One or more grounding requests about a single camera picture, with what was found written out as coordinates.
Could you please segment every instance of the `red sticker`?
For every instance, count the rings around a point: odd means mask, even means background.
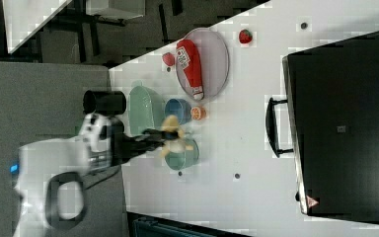
[[[307,198],[307,205],[309,206],[309,208],[312,208],[313,206],[319,204],[318,201],[312,199],[311,197],[306,196],[306,198]]]

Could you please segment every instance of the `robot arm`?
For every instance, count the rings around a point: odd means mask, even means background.
[[[14,237],[45,235],[48,228],[70,229],[86,214],[86,188],[81,177],[105,171],[163,145],[153,134],[128,137],[121,122],[102,115],[86,115],[79,135],[70,139],[50,139],[20,148],[19,178],[15,187],[23,197],[22,212]],[[75,183],[79,189],[68,186]],[[66,190],[74,190],[67,198]],[[64,210],[79,197],[82,209],[71,216]]]

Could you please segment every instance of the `gray floor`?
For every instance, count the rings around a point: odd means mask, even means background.
[[[83,120],[84,92],[108,86],[108,71],[103,66],[0,63],[0,237],[12,236],[20,215],[20,197],[9,172],[18,148],[74,136]],[[50,232],[50,236],[121,236],[121,178],[118,173],[88,191],[89,213],[77,229],[65,234]],[[86,182],[98,179],[87,177]]]
[[[173,16],[171,0],[146,0],[146,15],[127,21],[125,27],[98,24],[101,54],[93,56],[90,27],[84,24],[86,64],[124,63],[184,37],[199,27],[209,27],[266,0],[183,0],[183,12]],[[163,4],[168,38],[163,39],[159,5]],[[75,33],[44,30],[40,33],[42,60],[80,63]]]

